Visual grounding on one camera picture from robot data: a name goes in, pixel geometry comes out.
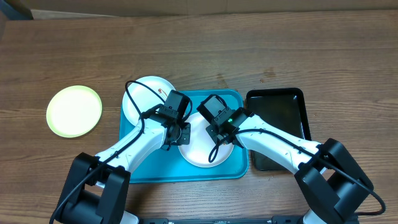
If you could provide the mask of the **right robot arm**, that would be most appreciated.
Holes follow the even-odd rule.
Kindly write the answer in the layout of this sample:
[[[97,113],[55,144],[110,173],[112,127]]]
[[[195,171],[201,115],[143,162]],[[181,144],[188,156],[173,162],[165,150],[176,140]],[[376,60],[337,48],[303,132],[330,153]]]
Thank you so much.
[[[310,210],[303,223],[348,223],[373,184],[348,150],[337,140],[321,144],[295,137],[253,112],[228,107],[199,109],[210,122],[217,143],[233,142],[265,155],[290,171]]]

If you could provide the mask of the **green rimmed plate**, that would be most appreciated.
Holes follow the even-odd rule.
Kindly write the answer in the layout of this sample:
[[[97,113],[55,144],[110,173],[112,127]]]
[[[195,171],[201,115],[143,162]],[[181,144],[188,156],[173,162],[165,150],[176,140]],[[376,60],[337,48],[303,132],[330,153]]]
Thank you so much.
[[[102,109],[101,98],[93,89],[82,85],[69,86],[50,100],[46,122],[56,135],[76,138],[98,124]]]

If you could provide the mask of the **white plate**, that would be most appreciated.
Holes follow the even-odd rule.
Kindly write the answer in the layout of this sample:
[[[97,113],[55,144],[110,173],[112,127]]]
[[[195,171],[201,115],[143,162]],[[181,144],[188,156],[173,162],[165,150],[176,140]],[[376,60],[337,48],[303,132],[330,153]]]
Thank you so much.
[[[139,78],[137,81],[154,91],[153,93],[148,88],[137,83],[129,85],[129,93],[141,112],[145,112],[155,105],[163,104],[163,101],[158,96],[165,101],[169,93],[175,90],[175,87],[169,81],[161,77],[148,76]],[[135,126],[138,120],[139,114],[125,92],[122,100],[121,121],[122,123],[130,122],[131,125]]]
[[[209,122],[199,112],[190,115],[187,122],[191,124],[190,143],[178,147],[185,160],[204,168],[217,166],[227,160],[234,147],[231,143],[223,143],[218,148],[215,160],[213,162],[208,161],[215,143],[206,131],[206,128],[210,125]]]

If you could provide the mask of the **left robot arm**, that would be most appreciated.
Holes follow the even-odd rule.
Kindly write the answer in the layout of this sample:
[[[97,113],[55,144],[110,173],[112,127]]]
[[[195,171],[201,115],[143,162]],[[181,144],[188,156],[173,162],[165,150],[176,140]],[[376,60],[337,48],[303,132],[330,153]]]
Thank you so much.
[[[125,211],[131,174],[164,145],[187,145],[190,123],[159,113],[146,114],[115,145],[73,160],[50,221],[60,223],[137,223]]]

